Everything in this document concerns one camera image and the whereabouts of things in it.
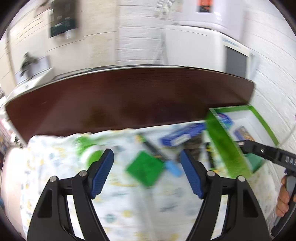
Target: blue gripper pad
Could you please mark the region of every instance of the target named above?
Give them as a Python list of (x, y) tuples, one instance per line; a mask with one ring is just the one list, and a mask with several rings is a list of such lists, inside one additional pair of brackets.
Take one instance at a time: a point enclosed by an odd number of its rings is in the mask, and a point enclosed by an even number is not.
[(101, 193), (113, 162), (113, 151), (111, 149), (106, 149), (101, 158), (93, 162), (87, 170), (89, 173), (88, 186), (91, 199), (94, 199), (96, 195)]
[(197, 195), (200, 199), (203, 198), (204, 192), (202, 190), (202, 182), (197, 174), (195, 167), (193, 166), (191, 160), (187, 156), (186, 152), (183, 150), (180, 154), (180, 160), (182, 167), (185, 171), (187, 179), (190, 183), (191, 189), (195, 195)]

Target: gray handle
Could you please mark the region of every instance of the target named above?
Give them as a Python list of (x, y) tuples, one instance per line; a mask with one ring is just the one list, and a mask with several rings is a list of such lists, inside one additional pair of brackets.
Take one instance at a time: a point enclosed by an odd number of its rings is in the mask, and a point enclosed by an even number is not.
[[(287, 176), (287, 180), (286, 180), (286, 189), (289, 193), (289, 200), (291, 199), (294, 187), (296, 185), (296, 177), (294, 176)], [(277, 217), (274, 221), (274, 226), (276, 226), (279, 223), (279, 220), (281, 219), (281, 217)]]

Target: headboard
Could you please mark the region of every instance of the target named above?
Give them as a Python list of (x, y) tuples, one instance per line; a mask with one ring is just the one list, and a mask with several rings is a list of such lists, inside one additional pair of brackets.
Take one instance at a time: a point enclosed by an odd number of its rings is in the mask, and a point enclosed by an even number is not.
[(248, 104), (254, 83), (174, 66), (130, 66), (72, 76), (6, 103), (22, 138), (68, 136), (204, 119), (208, 108)]

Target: screw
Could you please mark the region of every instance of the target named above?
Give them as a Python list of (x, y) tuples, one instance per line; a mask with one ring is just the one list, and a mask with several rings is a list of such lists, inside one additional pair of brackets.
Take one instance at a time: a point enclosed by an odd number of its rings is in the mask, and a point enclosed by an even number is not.
[(85, 170), (79, 172), (79, 176), (81, 176), (81, 177), (85, 177), (86, 175), (87, 175), (87, 171), (85, 171)]
[(213, 171), (207, 171), (207, 175), (208, 175), (209, 177), (213, 177), (213, 176), (216, 175), (216, 173), (213, 172)]
[(238, 177), (238, 180), (241, 181), (241, 182), (244, 182), (246, 179), (245, 179), (245, 177), (243, 177), (243, 176), (239, 176), (239, 177)]
[(52, 177), (49, 179), (49, 181), (52, 182), (52, 183), (55, 182), (56, 180), (57, 180), (57, 177), (56, 177), (56, 176), (52, 176)]

